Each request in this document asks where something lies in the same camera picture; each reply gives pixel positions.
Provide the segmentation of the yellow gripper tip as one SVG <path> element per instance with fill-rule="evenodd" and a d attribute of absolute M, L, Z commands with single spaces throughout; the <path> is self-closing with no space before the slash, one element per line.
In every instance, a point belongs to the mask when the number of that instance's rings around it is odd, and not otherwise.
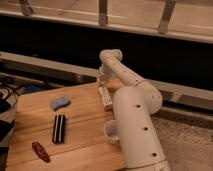
<path fill-rule="evenodd" d="M 99 77 L 98 78 L 98 83 L 99 83 L 100 86 L 104 86 L 104 85 L 107 84 L 107 80 L 106 80 L 105 77 Z"/>

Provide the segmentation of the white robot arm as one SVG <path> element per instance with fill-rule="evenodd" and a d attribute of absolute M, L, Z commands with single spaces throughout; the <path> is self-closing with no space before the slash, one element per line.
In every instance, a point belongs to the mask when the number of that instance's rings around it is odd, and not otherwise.
<path fill-rule="evenodd" d="M 99 80 L 112 75 L 122 83 L 113 96 L 113 113 L 127 171 L 171 171 L 150 115 L 160 110 L 162 95 L 148 80 L 121 63 L 119 49 L 102 50 Z"/>

